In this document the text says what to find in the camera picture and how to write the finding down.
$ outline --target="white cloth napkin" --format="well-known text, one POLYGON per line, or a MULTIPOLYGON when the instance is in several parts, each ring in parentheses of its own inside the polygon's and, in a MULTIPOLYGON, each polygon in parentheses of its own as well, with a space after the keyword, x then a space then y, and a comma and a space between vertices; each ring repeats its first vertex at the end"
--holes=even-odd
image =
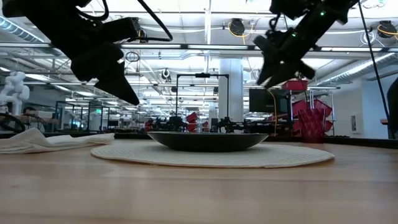
POLYGON ((0 139, 0 154, 27 154, 77 149, 111 144, 114 134, 96 134, 73 138, 69 135, 46 138, 36 128, 29 129, 9 139, 0 139))

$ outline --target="ceiling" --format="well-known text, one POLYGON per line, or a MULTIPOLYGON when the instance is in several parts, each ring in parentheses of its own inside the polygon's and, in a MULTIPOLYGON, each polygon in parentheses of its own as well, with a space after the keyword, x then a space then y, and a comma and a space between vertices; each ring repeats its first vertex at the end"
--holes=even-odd
MULTIPOLYGON (((395 9, 398 8, 398 2, 393 0, 384 0, 384 7, 374 6, 379 0, 367 0, 364 4, 370 9, 364 9, 364 16, 368 27, 376 27, 381 20, 390 20, 394 25, 398 24, 398 16, 395 9)), ((269 28, 269 20, 274 17, 268 8, 271 0, 146 0, 148 6, 158 15, 163 23, 173 34, 174 40, 168 44, 211 44, 211 45, 253 45, 252 40, 257 35, 262 35, 269 28), (232 18, 241 18, 246 27, 246 38, 235 37, 230 34, 228 24, 232 18)), ((156 24, 153 18, 146 13, 142 6, 133 0, 108 0, 110 17, 108 21, 120 19, 122 17, 139 17, 140 25, 146 30, 150 37, 166 37, 164 32, 156 24)), ((92 2, 82 11, 91 15, 101 15, 104 11, 102 1, 92 0, 92 2)), ((24 17, 9 19, 20 28, 35 35, 44 42, 50 42, 35 25, 24 17)), ((291 21, 286 20, 289 27, 294 27, 300 22, 300 19, 291 21)), ((278 29, 286 29, 284 18, 281 18, 278 29)), ((318 41, 319 46, 323 47, 366 47, 363 44, 364 32, 363 23, 360 19, 358 7, 354 7, 349 12, 349 22, 343 26, 335 23, 332 28, 318 41)), ((0 30, 0 42, 23 42, 22 39, 6 30, 0 30)), ((374 47, 396 46, 397 39, 376 38, 373 40, 374 47)), ((172 83, 176 80, 178 73, 196 73, 209 71, 218 73, 219 61, 221 58, 241 58, 244 70, 244 81, 246 85, 253 85, 256 81, 256 75, 262 68, 262 57, 260 51, 244 50, 167 50, 167 49, 141 49, 124 50, 125 53, 133 51, 141 55, 139 62, 126 62, 126 76, 133 89, 143 100, 148 113, 172 110, 173 103, 168 100, 173 98, 167 95, 174 94, 169 87, 152 88, 149 86, 138 86, 138 84, 164 83, 161 77, 162 72, 167 69, 170 71, 172 83)), ((349 65, 357 60, 369 60, 370 55, 364 53, 346 52, 309 52, 304 61, 317 70, 317 78, 322 78, 337 69, 349 65)), ((66 56, 54 56, 48 52, 38 52, 28 48, 1 48, 0 66, 6 70, 29 71, 29 81, 31 82, 51 82, 59 83, 54 85, 66 95, 71 96, 72 91, 76 98, 97 97, 104 98, 107 102, 118 102, 117 106, 125 105, 126 102, 118 101, 113 96, 101 91, 95 90, 91 85, 69 85, 77 84, 79 80, 75 78, 70 70, 70 62, 66 56)), ((217 85, 216 78, 195 79, 192 77, 180 78, 180 83, 208 84, 217 85)), ((181 95, 212 95, 213 88, 190 87, 179 90, 181 95)), ((190 99, 186 97, 183 104, 195 104, 201 106, 206 112, 211 107, 217 107, 207 98, 190 99)))

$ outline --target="column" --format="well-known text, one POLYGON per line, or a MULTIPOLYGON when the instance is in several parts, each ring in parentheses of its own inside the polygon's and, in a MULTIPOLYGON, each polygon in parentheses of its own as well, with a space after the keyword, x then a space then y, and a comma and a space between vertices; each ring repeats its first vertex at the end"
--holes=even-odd
POLYGON ((228 79, 218 79, 218 118, 227 116, 227 98, 229 96, 229 117, 234 122, 243 121, 243 68, 241 59, 220 59, 218 73, 229 74, 229 93, 227 92, 228 79))

